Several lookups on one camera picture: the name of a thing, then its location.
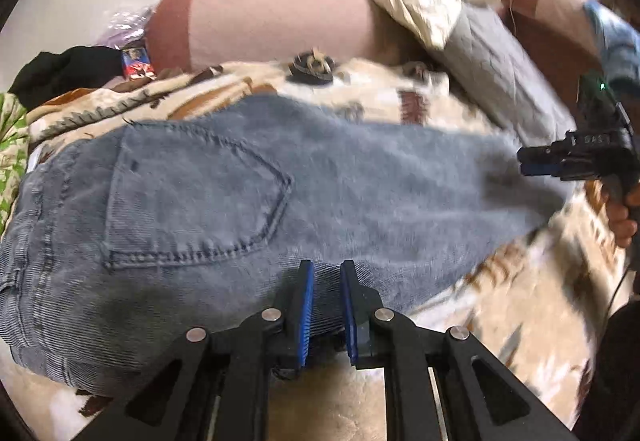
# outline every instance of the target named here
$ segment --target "gray denim jeans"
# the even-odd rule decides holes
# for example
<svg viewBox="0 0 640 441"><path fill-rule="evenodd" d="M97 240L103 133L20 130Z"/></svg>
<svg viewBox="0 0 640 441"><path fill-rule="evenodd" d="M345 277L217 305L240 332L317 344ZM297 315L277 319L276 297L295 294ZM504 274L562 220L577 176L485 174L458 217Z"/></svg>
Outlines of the gray denim jeans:
<svg viewBox="0 0 640 441"><path fill-rule="evenodd" d="M75 142L22 182L0 335L36 373L113 395L185 329L267 307L301 259L315 333L340 327L344 259L410 310L561 208L569 187L521 177L515 152L274 95Z"/></svg>

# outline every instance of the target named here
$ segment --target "pocket stitching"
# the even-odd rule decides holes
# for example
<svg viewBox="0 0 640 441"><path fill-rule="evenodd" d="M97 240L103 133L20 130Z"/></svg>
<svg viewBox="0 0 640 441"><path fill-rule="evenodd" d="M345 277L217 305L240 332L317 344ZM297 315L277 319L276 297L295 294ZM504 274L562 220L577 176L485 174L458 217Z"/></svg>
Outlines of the pocket stitching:
<svg viewBox="0 0 640 441"><path fill-rule="evenodd" d="M182 132L194 138L198 138L205 143L214 143L219 147L236 148L245 154L248 154L254 160L258 161L262 165L268 167L270 172L274 175L276 185L278 187L278 197L273 204L273 209L267 220L267 224L260 229L247 243L238 243L229 248L212 248L207 250L196 251L118 251L109 247L108 241L103 242L103 260L104 265L108 269L116 269L120 267L153 267L157 265L185 265L185 264L199 264L207 261L219 261L220 259L231 259L239 255L247 254L251 251L259 249L268 244L268 241L273 236L278 223L282 217L284 209L291 193L293 178L288 174L282 172L271 161L267 160L255 150L251 149L245 142L232 140L225 136L219 136L213 132L208 131L200 126L185 125L184 123L174 122L132 122L131 129L137 128L158 128L163 130L169 130L172 132ZM114 193L113 184L118 179L118 174L115 172L115 165L120 162L120 155L122 149L116 158L114 164L114 173L111 179L110 197L108 201L108 213L107 218L111 216L111 195Z"/></svg>

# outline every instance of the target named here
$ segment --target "jeans back pocket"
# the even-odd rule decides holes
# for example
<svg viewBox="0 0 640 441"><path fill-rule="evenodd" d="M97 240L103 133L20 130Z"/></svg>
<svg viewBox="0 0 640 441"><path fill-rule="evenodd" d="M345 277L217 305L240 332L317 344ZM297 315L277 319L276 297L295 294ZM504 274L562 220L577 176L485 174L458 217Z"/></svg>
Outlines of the jeans back pocket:
<svg viewBox="0 0 640 441"><path fill-rule="evenodd" d="M246 144L189 123L131 124L114 165L108 267L193 265L267 243L292 180Z"/></svg>

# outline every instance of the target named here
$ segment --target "black cloth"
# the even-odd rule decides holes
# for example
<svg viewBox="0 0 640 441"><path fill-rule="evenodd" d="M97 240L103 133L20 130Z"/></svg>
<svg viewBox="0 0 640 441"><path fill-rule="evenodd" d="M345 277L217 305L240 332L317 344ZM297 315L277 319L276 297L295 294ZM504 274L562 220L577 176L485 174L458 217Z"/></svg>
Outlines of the black cloth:
<svg viewBox="0 0 640 441"><path fill-rule="evenodd" d="M639 407L640 301L635 301L609 319L574 434L580 441L638 439Z"/></svg>
<svg viewBox="0 0 640 441"><path fill-rule="evenodd" d="M98 88L122 75L121 51L75 46L56 55L43 51L20 69L9 92L28 110L80 87Z"/></svg>

